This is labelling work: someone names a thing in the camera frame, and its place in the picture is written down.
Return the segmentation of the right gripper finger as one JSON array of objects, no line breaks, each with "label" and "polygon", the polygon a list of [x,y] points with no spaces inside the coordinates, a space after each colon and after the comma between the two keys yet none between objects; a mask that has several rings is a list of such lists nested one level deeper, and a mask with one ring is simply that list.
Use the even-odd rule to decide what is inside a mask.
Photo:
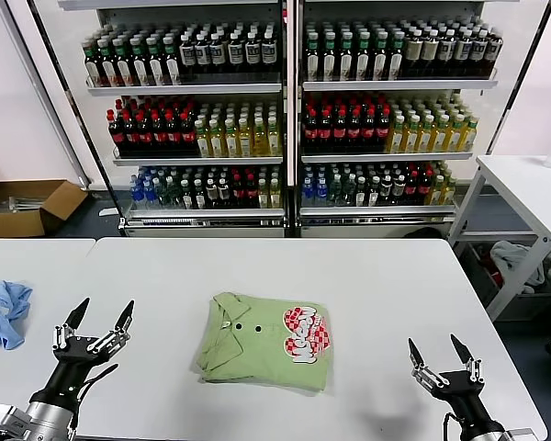
[{"label": "right gripper finger", "polygon": [[411,338],[408,339],[410,361],[413,364],[412,376],[425,389],[441,389],[448,385],[448,380],[434,373],[423,361],[422,355]]},{"label": "right gripper finger", "polygon": [[450,339],[455,352],[469,375],[469,380],[473,383],[482,383],[482,360],[474,358],[468,347],[464,345],[454,334],[450,334]]}]

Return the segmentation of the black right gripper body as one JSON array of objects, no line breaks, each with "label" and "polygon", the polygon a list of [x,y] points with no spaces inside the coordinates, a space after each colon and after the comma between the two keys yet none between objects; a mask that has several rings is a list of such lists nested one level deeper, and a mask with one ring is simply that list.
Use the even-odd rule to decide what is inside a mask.
[{"label": "black right gripper body", "polygon": [[454,411],[463,431],[503,431],[503,426],[493,420],[479,398],[484,388],[481,382],[470,379],[466,370],[441,373],[448,381],[442,387],[433,386],[434,398],[446,401]]}]

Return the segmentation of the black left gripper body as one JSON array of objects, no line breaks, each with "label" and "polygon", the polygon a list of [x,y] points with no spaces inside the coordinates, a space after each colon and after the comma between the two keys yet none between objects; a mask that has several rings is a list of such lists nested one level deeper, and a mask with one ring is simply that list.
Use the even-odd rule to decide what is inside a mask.
[{"label": "black left gripper body", "polygon": [[114,355],[112,347],[99,352],[88,351],[88,337],[72,337],[63,349],[54,349],[58,363],[45,387],[34,392],[29,402],[39,402],[60,408],[78,408],[78,394],[91,369],[105,364]]}]

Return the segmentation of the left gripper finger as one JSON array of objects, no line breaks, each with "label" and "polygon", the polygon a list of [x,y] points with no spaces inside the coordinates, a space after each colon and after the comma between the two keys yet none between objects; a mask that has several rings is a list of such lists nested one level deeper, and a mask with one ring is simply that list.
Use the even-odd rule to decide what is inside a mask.
[{"label": "left gripper finger", "polygon": [[72,350],[85,350],[89,344],[89,338],[76,335],[86,310],[90,298],[85,298],[76,308],[74,308],[67,319],[61,325],[54,327],[52,336],[52,349],[54,352],[70,352]]},{"label": "left gripper finger", "polygon": [[131,300],[119,315],[114,328],[88,345],[86,351],[95,355],[115,355],[122,349],[130,339],[129,327],[132,323],[133,309],[134,300]]}]

